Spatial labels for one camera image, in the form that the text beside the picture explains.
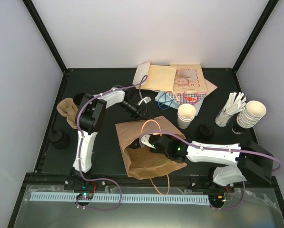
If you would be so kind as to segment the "brown paper bag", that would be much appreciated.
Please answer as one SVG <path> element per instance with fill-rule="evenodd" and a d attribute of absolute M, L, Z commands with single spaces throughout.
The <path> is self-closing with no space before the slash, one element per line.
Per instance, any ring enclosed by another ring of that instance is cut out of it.
<path fill-rule="evenodd" d="M 184 163 L 177 163 L 168 159 L 160 153 L 152 153 L 148 147 L 132 149 L 129 145 L 138 140 L 142 133 L 149 131 L 164 131 L 173 133 L 181 138 L 185 138 L 169 120 L 163 116 L 154 118 L 154 120 L 141 120 L 115 124 L 119 146 L 124 162 L 124 166 L 129 177 L 138 180 L 167 176 L 167 195 L 170 190 L 169 174 L 187 166 Z"/>

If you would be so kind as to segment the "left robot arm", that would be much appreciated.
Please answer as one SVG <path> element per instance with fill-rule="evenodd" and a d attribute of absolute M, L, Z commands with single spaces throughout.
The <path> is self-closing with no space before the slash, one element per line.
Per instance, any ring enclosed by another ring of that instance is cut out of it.
<path fill-rule="evenodd" d="M 87 172 L 92 167 L 92 154 L 96 136 L 105 120 L 106 109 L 119 105 L 136 119 L 148 119 L 150 113 L 147 104 L 149 96 L 142 97 L 134 85 L 113 87 L 98 95 L 85 94 L 80 102 L 76 115 L 78 127 L 78 146 L 75 160 L 69 176 L 65 181 L 67 190 L 87 190 L 92 178 Z"/>

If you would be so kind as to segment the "single white paper cup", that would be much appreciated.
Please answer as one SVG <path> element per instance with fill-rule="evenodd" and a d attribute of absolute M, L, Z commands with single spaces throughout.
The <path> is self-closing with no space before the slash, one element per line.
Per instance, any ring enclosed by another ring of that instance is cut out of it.
<path fill-rule="evenodd" d="M 139 139 L 134 140 L 130 145 L 129 148 L 131 149 L 139 149 L 141 147 Z"/>

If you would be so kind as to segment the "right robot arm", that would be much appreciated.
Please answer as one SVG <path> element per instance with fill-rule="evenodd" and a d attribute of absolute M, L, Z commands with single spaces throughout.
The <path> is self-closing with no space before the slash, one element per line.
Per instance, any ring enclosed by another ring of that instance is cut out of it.
<path fill-rule="evenodd" d="M 161 153 L 177 163 L 189 160 L 218 164 L 206 179 L 206 187 L 210 191 L 243 181 L 263 186 L 271 184 L 272 155 L 251 140 L 221 145 L 181 140 L 168 134 L 149 134 L 143 136 L 141 142 L 151 152 Z"/>

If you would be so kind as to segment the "black cup sleeve stack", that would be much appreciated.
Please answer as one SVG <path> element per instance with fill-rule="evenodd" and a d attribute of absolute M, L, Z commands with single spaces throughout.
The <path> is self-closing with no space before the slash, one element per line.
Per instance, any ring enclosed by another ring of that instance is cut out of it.
<path fill-rule="evenodd" d="M 79 105 L 80 105 L 83 96 L 84 96 L 84 93 L 79 93 L 79 94 L 76 94 L 76 95 L 74 96 L 73 102 L 74 102 L 74 104 L 75 104 L 76 106 L 79 106 Z"/>

